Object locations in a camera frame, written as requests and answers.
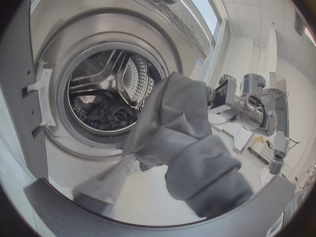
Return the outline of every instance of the ceiling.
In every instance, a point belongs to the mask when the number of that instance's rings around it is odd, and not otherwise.
[[[291,0],[222,0],[232,35],[253,39],[265,49],[270,27],[276,30],[277,54],[301,71],[316,88],[316,47],[294,30]]]

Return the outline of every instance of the wire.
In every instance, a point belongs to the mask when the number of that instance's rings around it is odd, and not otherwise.
[[[261,167],[261,166],[259,166],[259,165],[257,165],[257,164],[255,163],[255,161],[254,161],[254,159],[253,159],[253,153],[252,153],[252,161],[253,161],[253,163],[254,163],[256,166],[258,166],[259,168],[264,168],[264,167]]]
[[[226,123],[228,123],[228,121],[225,121],[225,122],[219,123],[219,124],[213,124],[213,123],[211,123],[210,121],[209,121],[209,123],[212,124],[212,125],[220,125],[220,124],[226,124]]]
[[[258,95],[258,94],[260,93],[260,91],[261,91],[261,88],[258,90],[257,93],[251,93],[251,94],[249,94],[249,95],[246,97],[246,100],[245,100],[246,107],[247,107],[247,109],[250,110],[251,112],[253,112],[253,111],[255,111],[255,110],[261,108],[261,106],[259,106],[259,107],[253,107],[253,106],[251,106],[251,107],[250,107],[250,105],[249,105],[249,97]]]
[[[297,144],[299,144],[299,143],[300,143],[299,141],[298,141],[298,142],[296,142],[296,141],[292,140],[291,138],[290,138],[290,140],[291,140],[291,141],[293,141],[293,142],[295,143],[295,145],[293,145],[292,147],[290,147],[289,151],[290,151],[292,148],[294,148]]]
[[[255,147],[253,148],[253,151],[255,151],[256,146],[258,145],[258,143],[259,143],[260,140],[262,140],[262,136],[260,136],[260,139],[258,139],[258,141],[257,141],[257,143],[256,143],[256,145],[255,145]],[[253,159],[253,156],[254,156],[254,154],[252,153],[252,161],[253,161],[253,163],[254,163],[256,166],[258,166],[259,168],[264,168],[264,167],[261,167],[261,166],[259,166],[259,165],[257,165],[257,164],[255,163],[255,160]]]
[[[286,96],[286,98],[288,98],[288,96],[290,95],[290,92],[288,92],[288,91],[283,92],[283,93],[281,93],[281,94],[279,94],[279,95],[276,95],[276,96],[273,96],[271,93],[267,93],[267,94],[264,94],[264,95],[268,95],[268,94],[269,94],[269,95],[272,95],[272,96],[274,97],[274,99],[276,100],[277,97],[282,96],[282,95],[284,95],[284,94],[286,94],[286,93],[288,93],[288,95]],[[273,98],[271,98],[271,99],[266,103],[266,105],[269,104],[272,100],[273,100]]]
[[[294,143],[296,143],[296,144],[298,144],[298,143],[299,143],[299,141],[298,141],[298,142],[296,142],[296,141],[292,140],[291,138],[290,138],[290,140],[291,140],[291,141],[293,141],[293,142],[294,142]]]

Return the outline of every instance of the gray garment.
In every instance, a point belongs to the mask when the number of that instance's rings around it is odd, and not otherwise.
[[[251,187],[237,171],[222,140],[208,123],[204,82],[179,74],[160,81],[146,98],[123,148],[140,168],[167,165],[167,189],[200,217],[213,218],[247,201]]]

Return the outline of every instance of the label sticker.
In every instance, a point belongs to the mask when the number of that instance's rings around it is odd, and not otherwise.
[[[202,69],[203,69],[203,63],[202,61],[200,61],[200,59],[198,58],[197,59],[197,62],[194,66],[194,69],[192,71],[192,74],[190,76],[190,79],[194,80],[194,81],[197,81],[198,78],[200,77],[200,74],[202,72]]]

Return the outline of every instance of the metal bracket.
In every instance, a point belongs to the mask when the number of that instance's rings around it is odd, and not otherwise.
[[[27,87],[27,92],[31,92],[34,90],[38,91],[39,105],[40,105],[40,110],[42,114],[42,122],[39,126],[44,126],[44,125],[55,126],[56,125],[52,112],[51,112],[51,108],[49,105],[49,98],[48,98],[48,93],[49,93],[48,88],[49,88],[49,82],[51,80],[52,73],[53,73],[52,69],[43,69],[40,80]]]

